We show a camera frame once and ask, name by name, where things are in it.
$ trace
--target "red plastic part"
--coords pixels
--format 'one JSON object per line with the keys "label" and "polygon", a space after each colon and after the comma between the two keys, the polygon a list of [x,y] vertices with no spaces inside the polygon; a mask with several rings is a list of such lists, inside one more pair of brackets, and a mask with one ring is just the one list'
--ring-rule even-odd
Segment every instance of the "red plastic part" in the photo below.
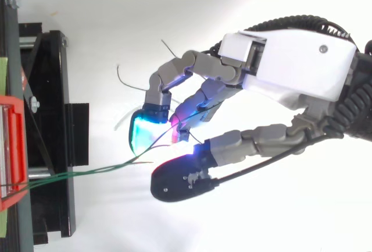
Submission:
{"label": "red plastic part", "polygon": [[[9,146],[10,146],[10,170],[11,184],[27,183],[27,160],[24,127],[23,100],[16,97],[0,95],[0,105],[9,105]],[[12,191],[17,192],[26,187],[26,184],[12,186]],[[27,191],[18,194],[10,194],[2,198],[0,191],[0,211],[5,210],[20,201]]]}

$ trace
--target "thin wire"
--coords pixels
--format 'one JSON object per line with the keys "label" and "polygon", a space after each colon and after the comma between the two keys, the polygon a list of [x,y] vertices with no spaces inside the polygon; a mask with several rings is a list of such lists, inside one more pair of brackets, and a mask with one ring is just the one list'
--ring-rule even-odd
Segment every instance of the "thin wire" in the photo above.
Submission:
{"label": "thin wire", "polygon": [[[181,119],[178,117],[177,114],[174,114],[175,117],[177,117],[178,119],[178,123],[182,123]],[[194,138],[194,140],[196,140],[198,143],[200,144],[203,144],[200,140],[198,140],[190,131],[188,131],[188,133],[190,134],[190,136],[192,136]]]}
{"label": "thin wire", "polygon": [[164,45],[166,46],[166,48],[168,48],[169,52],[172,53],[172,55],[177,58],[177,56],[174,54],[174,52],[170,49],[170,47],[165,43],[165,41],[162,40],[162,43],[164,43]]}
{"label": "thin wire", "polygon": [[[186,118],[184,118],[182,121],[185,121],[189,118],[192,118],[194,117],[195,115],[198,115],[198,114],[201,114],[201,113],[204,113],[210,109],[213,109],[214,107],[220,105],[220,103],[210,107],[210,108],[207,108],[207,109],[204,109],[202,111],[199,111],[191,116],[188,116]],[[57,181],[60,181],[60,180],[63,180],[63,179],[68,179],[68,178],[72,178],[72,177],[75,177],[75,176],[82,176],[82,175],[91,175],[91,174],[96,174],[96,173],[104,173],[104,172],[110,172],[110,171],[115,171],[119,168],[123,168],[127,165],[131,165],[133,164],[140,156],[144,155],[145,153],[147,153],[148,151],[150,151],[151,149],[154,149],[154,148],[158,148],[158,147],[164,147],[164,146],[169,146],[169,145],[157,145],[155,146],[155,144],[167,133],[169,132],[172,128],[176,127],[177,125],[179,124],[179,122],[177,122],[176,124],[174,124],[172,127],[170,127],[169,129],[167,129],[164,133],[162,133],[144,152],[142,152],[140,155],[137,155],[135,156],[134,158],[122,163],[122,164],[117,164],[117,165],[112,165],[112,166],[104,166],[102,168],[98,168],[98,169],[93,169],[93,170],[90,170],[90,171],[85,171],[85,172],[65,172],[65,173],[59,173],[57,175],[53,175],[53,176],[50,176],[48,178],[44,178],[44,179],[39,179],[35,182],[28,182],[28,185],[24,188],[22,188],[21,190],[15,192],[15,193],[12,193],[11,195],[8,195],[6,196],[5,198],[3,199],[7,199],[11,196],[14,196],[16,194],[19,194],[23,191],[26,191],[26,190],[31,190],[35,187],[40,187],[40,186],[43,186],[43,185],[46,185],[46,184],[49,184],[49,183],[53,183],[53,182],[57,182]],[[147,162],[138,162],[136,164],[146,164]]]}
{"label": "thin wire", "polygon": [[194,138],[194,140],[196,140],[198,143],[200,144],[203,144],[200,140],[198,140],[196,137],[194,137],[194,135],[189,131],[189,134],[190,136],[192,136]]}
{"label": "thin wire", "polygon": [[120,74],[119,74],[119,67],[120,67],[120,64],[117,64],[116,65],[116,73],[117,73],[117,78],[120,80],[121,83],[123,83],[125,86],[127,86],[129,88],[137,89],[137,90],[144,91],[144,92],[147,91],[146,89],[139,88],[139,87],[136,87],[136,86],[132,86],[132,85],[129,85],[128,83],[125,83],[124,81],[122,81],[121,78],[120,78]]}
{"label": "thin wire", "polygon": [[[155,149],[155,148],[158,148],[158,147],[169,147],[169,146],[170,145],[168,145],[168,144],[151,146],[145,152],[143,152],[139,156],[134,157],[133,159],[138,159],[140,156],[142,156],[143,154],[145,154],[146,152],[148,152],[148,151],[150,151],[152,149]],[[23,191],[31,190],[33,188],[40,187],[40,186],[43,186],[43,185],[46,185],[46,184],[50,184],[50,183],[53,183],[53,182],[61,181],[61,180],[64,180],[64,179],[73,178],[75,176],[92,175],[92,174],[96,174],[96,173],[104,173],[104,172],[115,171],[115,170],[120,169],[120,168],[123,168],[123,167],[125,167],[127,165],[133,165],[133,164],[151,164],[151,163],[152,162],[134,162],[134,161],[133,162],[125,162],[125,163],[122,163],[122,164],[117,164],[117,165],[112,165],[112,166],[104,166],[102,168],[93,169],[93,170],[85,171],[85,172],[64,172],[64,173],[59,173],[59,174],[50,176],[48,178],[38,179],[36,181],[28,182],[28,183],[2,184],[0,186],[1,187],[4,187],[4,186],[20,186],[20,185],[27,184],[26,187],[24,187],[24,188],[20,189],[19,191],[16,191],[16,192],[14,192],[14,193],[6,196],[5,198],[3,198],[3,200],[4,200],[4,199],[10,198],[10,197],[12,197],[12,196],[14,196],[16,194],[19,194],[19,193],[21,193]]]}
{"label": "thin wire", "polygon": [[[119,81],[120,81],[123,85],[125,85],[125,86],[127,86],[127,87],[129,87],[129,88],[132,88],[132,89],[136,89],[136,90],[143,91],[143,92],[146,92],[146,91],[147,91],[146,89],[139,88],[139,87],[136,87],[136,86],[132,86],[132,85],[130,85],[130,84],[125,83],[124,81],[122,81],[122,79],[121,79],[121,77],[120,77],[120,73],[119,73],[119,67],[120,67],[120,64],[117,64],[117,65],[116,65],[116,74],[117,74],[117,78],[119,79]],[[180,102],[180,101],[177,101],[175,98],[172,98],[171,100],[174,101],[174,102],[175,102],[176,104],[178,104],[178,105],[181,104],[181,102]]]}
{"label": "thin wire", "polygon": [[161,40],[162,41],[162,43],[166,46],[166,48],[168,48],[168,50],[169,50],[169,52],[170,53],[172,53],[172,55],[175,57],[175,58],[178,58],[175,54],[174,54],[174,52],[172,51],[172,49],[170,49],[170,47],[165,43],[165,41],[164,40]]}

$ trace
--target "green wire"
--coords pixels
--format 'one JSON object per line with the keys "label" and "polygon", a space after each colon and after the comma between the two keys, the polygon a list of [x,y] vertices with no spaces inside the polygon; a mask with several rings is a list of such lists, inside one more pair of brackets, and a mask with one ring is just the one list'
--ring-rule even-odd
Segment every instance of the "green wire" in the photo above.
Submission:
{"label": "green wire", "polygon": [[43,178],[43,179],[38,179],[36,181],[31,181],[31,182],[26,182],[26,183],[16,183],[16,184],[1,184],[0,186],[19,186],[19,185],[24,185],[26,184],[27,186],[22,188],[21,190],[15,192],[15,193],[12,193],[8,196],[6,196],[4,199],[6,198],[9,198],[11,196],[14,196],[16,194],[19,194],[23,191],[26,191],[26,190],[31,190],[31,189],[34,189],[36,187],[40,187],[40,186],[43,186],[43,185],[46,185],[46,184],[50,184],[50,183],[54,183],[54,182],[58,182],[58,181],[61,181],[61,180],[64,180],[64,179],[68,179],[68,178],[73,178],[75,176],[84,176],[84,175],[93,175],[93,174],[96,174],[96,173],[105,173],[105,172],[111,172],[111,171],[115,171],[117,169],[120,169],[120,168],[123,168],[127,165],[132,165],[132,164],[148,164],[150,162],[135,162],[139,157],[141,157],[142,155],[144,155],[145,153],[147,153],[148,151],[154,149],[154,148],[158,148],[158,147],[164,147],[164,146],[169,146],[169,145],[157,145],[157,146],[154,146],[167,132],[169,132],[172,128],[176,127],[179,123],[181,123],[182,121],[185,121],[185,120],[188,120],[192,117],[194,117],[195,115],[198,115],[198,114],[201,114],[201,113],[204,113],[218,105],[220,105],[221,103],[218,103],[210,108],[207,108],[207,109],[204,109],[202,111],[199,111],[189,117],[186,117],[184,118],[183,120],[179,120],[176,124],[172,125],[169,129],[167,129],[164,133],[162,133],[144,152],[142,152],[140,155],[137,155],[135,156],[134,158],[122,163],[122,164],[117,164],[117,165],[111,165],[111,166],[104,166],[104,167],[101,167],[101,168],[98,168],[98,169],[92,169],[90,171],[85,171],[85,172],[63,172],[63,173],[58,173],[56,175],[52,175],[48,178]]}

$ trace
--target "black metal frame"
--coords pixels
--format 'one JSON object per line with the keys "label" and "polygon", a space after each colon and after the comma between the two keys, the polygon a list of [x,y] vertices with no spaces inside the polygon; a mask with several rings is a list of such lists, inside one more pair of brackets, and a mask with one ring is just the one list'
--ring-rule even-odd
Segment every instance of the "black metal frame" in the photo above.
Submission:
{"label": "black metal frame", "polygon": [[[33,49],[21,49],[31,90],[24,91],[29,167],[46,166],[50,173],[72,171],[73,166],[88,164],[89,104],[69,103],[65,35],[33,34],[26,25],[30,24],[20,24],[20,36],[36,37]],[[41,104],[35,114],[31,96]],[[31,206],[34,244],[47,243],[47,232],[61,231],[62,237],[75,232],[72,178],[32,189]]]}

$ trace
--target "metal rod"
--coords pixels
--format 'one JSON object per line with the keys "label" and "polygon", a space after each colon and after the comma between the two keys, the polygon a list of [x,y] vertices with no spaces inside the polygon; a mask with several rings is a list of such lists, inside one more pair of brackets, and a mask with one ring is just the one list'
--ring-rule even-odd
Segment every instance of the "metal rod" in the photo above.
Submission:
{"label": "metal rod", "polygon": [[28,169],[28,179],[41,179],[50,177],[49,170],[46,166]]}
{"label": "metal rod", "polygon": [[34,48],[36,37],[20,37],[19,47],[21,49]]}

